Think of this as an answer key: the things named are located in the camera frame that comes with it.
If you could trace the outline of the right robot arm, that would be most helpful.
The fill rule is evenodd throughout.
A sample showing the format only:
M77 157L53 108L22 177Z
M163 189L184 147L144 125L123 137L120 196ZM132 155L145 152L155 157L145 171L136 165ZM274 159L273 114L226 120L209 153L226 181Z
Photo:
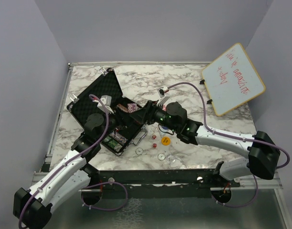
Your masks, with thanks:
M212 175L216 186L222 187L230 180L248 175L265 180L274 177L281 153L265 132L251 135L215 130L189 119L186 109L178 102L168 104L163 110L155 102L148 101L143 108L130 113L130 117L141 124L165 126L186 144L213 146L240 155L240 158L217 165Z

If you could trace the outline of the brown poker chip stack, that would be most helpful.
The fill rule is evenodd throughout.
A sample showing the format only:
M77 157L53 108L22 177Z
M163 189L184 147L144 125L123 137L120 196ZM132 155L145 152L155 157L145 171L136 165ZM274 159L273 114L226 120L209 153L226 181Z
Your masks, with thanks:
M121 104L118 104L117 107L122 110L123 112L128 112L128 108L126 108L125 106L121 105Z

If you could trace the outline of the grey poker chip stack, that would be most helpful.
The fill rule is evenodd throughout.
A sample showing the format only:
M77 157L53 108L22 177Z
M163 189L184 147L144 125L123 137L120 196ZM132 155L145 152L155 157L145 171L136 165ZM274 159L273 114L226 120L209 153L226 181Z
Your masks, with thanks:
M137 104L131 103L131 104L127 104L127 109L128 109L129 113L133 113L133 112L137 111L139 109L139 107L137 106Z

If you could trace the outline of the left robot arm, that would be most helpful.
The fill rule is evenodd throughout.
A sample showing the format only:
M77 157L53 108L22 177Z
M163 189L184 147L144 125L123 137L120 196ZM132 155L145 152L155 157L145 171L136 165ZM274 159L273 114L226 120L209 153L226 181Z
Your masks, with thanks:
M81 188L94 188L99 177L83 168L100 151L101 141L115 128L113 116L107 108L105 115L95 114L90 123L102 120L98 135L83 132L64 159L44 178L28 190L20 188L14 195L13 214L19 219L20 229L41 229L58 206Z

